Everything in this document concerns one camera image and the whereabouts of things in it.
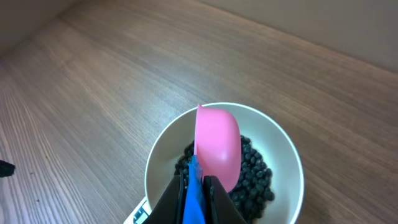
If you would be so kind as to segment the pink scoop blue handle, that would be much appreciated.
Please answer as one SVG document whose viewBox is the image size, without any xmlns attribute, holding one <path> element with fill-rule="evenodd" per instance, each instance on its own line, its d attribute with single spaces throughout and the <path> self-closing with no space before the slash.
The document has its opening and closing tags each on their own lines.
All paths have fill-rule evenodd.
<svg viewBox="0 0 398 224">
<path fill-rule="evenodd" d="M 197 106 L 194 152 L 188 163 L 183 224 L 207 223 L 215 213 L 215 194 L 229 193 L 238 183 L 241 140 L 236 119 L 226 110 Z"/>
</svg>

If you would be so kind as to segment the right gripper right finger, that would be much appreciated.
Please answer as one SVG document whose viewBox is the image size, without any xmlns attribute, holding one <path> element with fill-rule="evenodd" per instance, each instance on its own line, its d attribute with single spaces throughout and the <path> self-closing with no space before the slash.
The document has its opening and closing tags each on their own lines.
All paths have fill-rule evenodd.
<svg viewBox="0 0 398 224">
<path fill-rule="evenodd" d="M 246 224 L 216 176 L 203 181 L 206 224 Z"/>
</svg>

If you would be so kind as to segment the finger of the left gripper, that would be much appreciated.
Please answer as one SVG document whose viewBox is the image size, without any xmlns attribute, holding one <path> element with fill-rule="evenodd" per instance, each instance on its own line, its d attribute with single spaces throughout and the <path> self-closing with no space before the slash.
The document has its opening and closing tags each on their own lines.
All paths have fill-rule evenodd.
<svg viewBox="0 0 398 224">
<path fill-rule="evenodd" d="M 14 164 L 0 160 L 0 178 L 12 176 L 15 169 L 16 167 Z"/>
</svg>

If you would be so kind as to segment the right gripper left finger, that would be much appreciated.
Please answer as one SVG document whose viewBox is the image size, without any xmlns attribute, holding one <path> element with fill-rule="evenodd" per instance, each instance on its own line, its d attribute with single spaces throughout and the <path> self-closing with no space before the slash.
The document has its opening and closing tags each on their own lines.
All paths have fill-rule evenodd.
<svg viewBox="0 0 398 224">
<path fill-rule="evenodd" d="M 184 178 L 175 175 L 144 224 L 182 224 Z"/>
</svg>

